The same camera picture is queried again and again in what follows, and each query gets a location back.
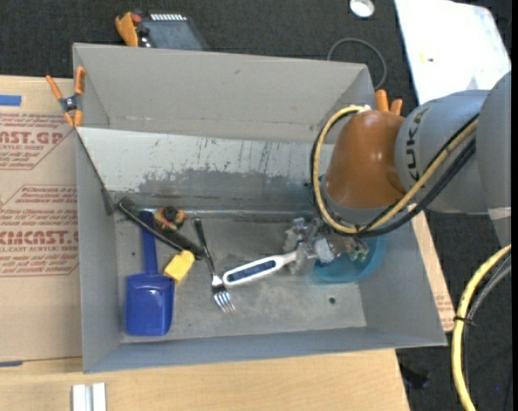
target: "metal bracket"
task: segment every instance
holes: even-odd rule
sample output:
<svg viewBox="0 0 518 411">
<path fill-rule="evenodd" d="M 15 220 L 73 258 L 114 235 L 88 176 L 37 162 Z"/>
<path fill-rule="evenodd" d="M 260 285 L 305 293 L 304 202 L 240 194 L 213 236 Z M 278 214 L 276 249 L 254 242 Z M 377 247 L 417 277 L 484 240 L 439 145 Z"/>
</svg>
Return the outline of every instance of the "metal bracket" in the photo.
<svg viewBox="0 0 518 411">
<path fill-rule="evenodd" d="M 72 411 L 106 411 L 106 384 L 72 385 Z"/>
</svg>

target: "blue scoop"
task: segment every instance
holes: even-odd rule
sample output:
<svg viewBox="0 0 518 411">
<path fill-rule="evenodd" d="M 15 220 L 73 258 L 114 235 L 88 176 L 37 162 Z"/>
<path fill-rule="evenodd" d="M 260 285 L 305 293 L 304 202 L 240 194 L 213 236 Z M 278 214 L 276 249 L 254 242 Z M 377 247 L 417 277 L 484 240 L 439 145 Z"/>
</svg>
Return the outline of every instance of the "blue scoop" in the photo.
<svg viewBox="0 0 518 411">
<path fill-rule="evenodd" d="M 142 211 L 140 218 L 152 224 L 152 214 Z M 128 334 L 158 337 L 165 335 L 173 318 L 175 281 L 158 273 L 156 238 L 141 228 L 145 272 L 128 277 L 125 322 Z"/>
</svg>

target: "yellow clip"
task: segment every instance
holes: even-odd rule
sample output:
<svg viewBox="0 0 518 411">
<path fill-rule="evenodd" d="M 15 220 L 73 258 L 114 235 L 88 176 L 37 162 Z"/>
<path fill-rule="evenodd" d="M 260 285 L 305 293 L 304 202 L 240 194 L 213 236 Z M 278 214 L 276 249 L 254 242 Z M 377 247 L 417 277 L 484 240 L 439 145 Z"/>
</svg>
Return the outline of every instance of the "yellow clip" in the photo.
<svg viewBox="0 0 518 411">
<path fill-rule="evenodd" d="M 182 250 L 167 264 L 164 275 L 171 277 L 178 284 L 188 274 L 194 260 L 192 252 Z"/>
<path fill-rule="evenodd" d="M 81 111 L 81 97 L 85 90 L 85 78 L 86 71 L 83 67 L 79 66 L 76 69 L 76 77 L 74 79 L 74 94 L 69 98 L 64 98 L 59 90 L 59 87 L 51 78 L 47 75 L 45 79 L 50 84 L 51 91 L 55 98 L 61 104 L 64 111 L 64 117 L 67 119 L 68 124 L 74 128 L 79 127 L 83 123 L 83 112 Z"/>
</svg>

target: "cardboard box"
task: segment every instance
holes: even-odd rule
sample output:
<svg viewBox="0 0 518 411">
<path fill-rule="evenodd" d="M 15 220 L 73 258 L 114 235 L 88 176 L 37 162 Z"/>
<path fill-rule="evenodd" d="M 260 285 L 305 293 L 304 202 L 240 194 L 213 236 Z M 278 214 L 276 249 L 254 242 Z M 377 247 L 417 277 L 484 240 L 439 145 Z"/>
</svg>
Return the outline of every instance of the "cardboard box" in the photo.
<svg viewBox="0 0 518 411">
<path fill-rule="evenodd" d="M 199 214 L 220 272 L 280 253 L 293 219 L 312 212 L 304 183 L 322 122 L 348 104 L 374 106 L 374 93 L 366 66 L 350 63 L 74 45 L 80 65 L 85 372 L 446 343 L 410 225 L 387 236 L 384 260 L 358 283 L 280 274 L 231 290 L 233 315 L 211 301 L 198 261 L 177 287 L 170 332 L 128 336 L 125 279 L 142 271 L 140 232 L 108 212 L 103 190 Z M 163 262 L 176 253 L 158 248 Z"/>
</svg>

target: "fork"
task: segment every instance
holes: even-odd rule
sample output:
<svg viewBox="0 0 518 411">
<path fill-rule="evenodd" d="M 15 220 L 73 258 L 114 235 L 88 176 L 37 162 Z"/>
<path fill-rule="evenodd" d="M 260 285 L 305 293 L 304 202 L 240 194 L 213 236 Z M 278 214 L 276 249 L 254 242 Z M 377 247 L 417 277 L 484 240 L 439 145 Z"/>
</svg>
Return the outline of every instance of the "fork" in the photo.
<svg viewBox="0 0 518 411">
<path fill-rule="evenodd" d="M 201 224 L 201 217 L 193 217 L 192 224 L 196 229 L 196 233 L 198 234 L 199 242 L 204 249 L 207 266 L 209 266 L 209 271 L 211 273 L 211 290 L 213 292 L 213 299 L 223 312 L 234 312 L 235 308 L 230 299 L 230 292 L 226 290 L 223 279 L 215 272 L 213 257 L 209 252 L 207 242 L 205 242 L 205 234 L 204 228 Z"/>
</svg>

